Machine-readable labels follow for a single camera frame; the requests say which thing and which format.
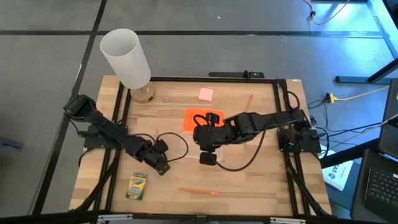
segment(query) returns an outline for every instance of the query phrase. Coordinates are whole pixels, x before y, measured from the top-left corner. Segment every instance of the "lamp base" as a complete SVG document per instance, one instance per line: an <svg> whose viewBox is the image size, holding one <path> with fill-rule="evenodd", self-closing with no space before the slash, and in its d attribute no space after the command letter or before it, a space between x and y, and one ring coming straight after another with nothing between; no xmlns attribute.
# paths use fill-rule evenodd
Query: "lamp base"
<svg viewBox="0 0 398 224"><path fill-rule="evenodd" d="M155 97L155 86L149 82L145 86L130 90L131 98L138 103L148 103Z"/></svg>

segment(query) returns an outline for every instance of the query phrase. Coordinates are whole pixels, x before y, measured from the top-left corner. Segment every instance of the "orange stick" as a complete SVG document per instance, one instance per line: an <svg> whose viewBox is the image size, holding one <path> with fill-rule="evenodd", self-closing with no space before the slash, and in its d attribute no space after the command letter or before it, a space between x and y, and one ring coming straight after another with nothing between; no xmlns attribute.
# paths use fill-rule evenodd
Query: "orange stick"
<svg viewBox="0 0 398 224"><path fill-rule="evenodd" d="M218 192L212 192L210 190L195 190L195 189L186 189L183 187L178 188L179 190L187 191L187 192L195 192L195 193L203 193L203 194L213 194L218 195Z"/></svg>
<svg viewBox="0 0 398 224"><path fill-rule="evenodd" d="M246 105L246 109L244 110L244 112L248 112L248 109L249 109L249 106L250 106L250 102L251 102L252 99L253 99L253 94L250 95L249 101L248 101L248 103Z"/></svg>

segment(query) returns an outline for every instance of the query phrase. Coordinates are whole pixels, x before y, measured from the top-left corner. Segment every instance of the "pink square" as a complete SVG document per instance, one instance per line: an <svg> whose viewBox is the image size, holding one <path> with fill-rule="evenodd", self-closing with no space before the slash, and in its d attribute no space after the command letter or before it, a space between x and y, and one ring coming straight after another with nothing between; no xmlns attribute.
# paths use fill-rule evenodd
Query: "pink square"
<svg viewBox="0 0 398 224"><path fill-rule="evenodd" d="M213 90L207 88L200 88L199 100L211 101L213 99Z"/></svg>

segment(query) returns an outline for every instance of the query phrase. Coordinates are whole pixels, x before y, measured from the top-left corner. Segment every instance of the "gray floor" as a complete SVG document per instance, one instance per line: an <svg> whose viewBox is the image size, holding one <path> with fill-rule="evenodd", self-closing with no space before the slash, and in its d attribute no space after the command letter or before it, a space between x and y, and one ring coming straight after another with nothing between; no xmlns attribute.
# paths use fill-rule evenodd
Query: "gray floor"
<svg viewBox="0 0 398 224"><path fill-rule="evenodd" d="M3 0L0 30L91 30L100 2ZM318 21L341 7L333 2L314 6ZM309 7L302 0L114 0L108 1L99 29L379 30L364 3L349 4L324 26L309 22L308 14ZM391 24L388 17L381 17ZM80 89L92 98L98 95L102 76L113 75L100 52L100 40L97 36ZM385 41L373 37L142 35L140 40L153 76L262 71L268 78L301 79L307 102L322 99L326 92L344 98L380 88L341 85L333 79L336 75L369 76L393 60ZM0 217L30 212L87 41L88 36L0 35L0 135L24 143L20 150L0 149ZM380 121L386 96L384 90L327 105L329 128L346 129ZM311 110L311 114L317 126L325 127L323 107ZM351 142L362 143L377 135L378 131L373 131ZM44 213L67 211L82 144L83 140L69 127ZM346 217L339 210L333 206L336 214Z"/></svg>

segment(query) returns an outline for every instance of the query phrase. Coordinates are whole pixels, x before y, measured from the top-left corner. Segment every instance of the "wooden table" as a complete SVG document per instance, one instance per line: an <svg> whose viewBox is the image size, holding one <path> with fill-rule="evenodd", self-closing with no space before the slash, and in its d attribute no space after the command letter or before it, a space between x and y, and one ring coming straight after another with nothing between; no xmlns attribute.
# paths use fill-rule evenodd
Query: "wooden table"
<svg viewBox="0 0 398 224"><path fill-rule="evenodd" d="M182 133L185 109L211 108L222 110L226 118L244 111L249 96L253 99L249 111L260 114L275 113L275 99L272 85L263 83L202 83L202 82L153 82L156 97L147 104L131 101L127 125L130 133ZM307 104L300 80L287 80L288 90L297 94L301 109L308 115ZM116 76L104 76L97 108L111 119L119 80ZM201 87L214 90L213 101L198 99ZM294 107L296 102L291 98ZM179 155L180 140L175 136L164 136L169 145L168 158ZM223 146L221 163L230 168L242 167L259 144L260 135L246 144ZM77 176L70 208L79 206L98 182L104 150L96 149L84 156ZM316 201L324 210L331 213L325 182L320 163L312 154L301 154L305 183ZM116 185L114 189L112 212L129 213L170 213L207 215L279 215L291 216L286 171L283 155L279 151L276 130L266 133L265 140L255 161L241 172L228 172L218 166L201 165L198 159L186 157L171 162L170 170L160 176L156 170L145 163L139 163L122 152ZM126 198L126 190L133 173L149 175L144 198ZM179 191L179 187L216 190L219 196L195 194ZM103 190L101 208L108 187ZM295 186L298 208L303 213L300 191Z"/></svg>

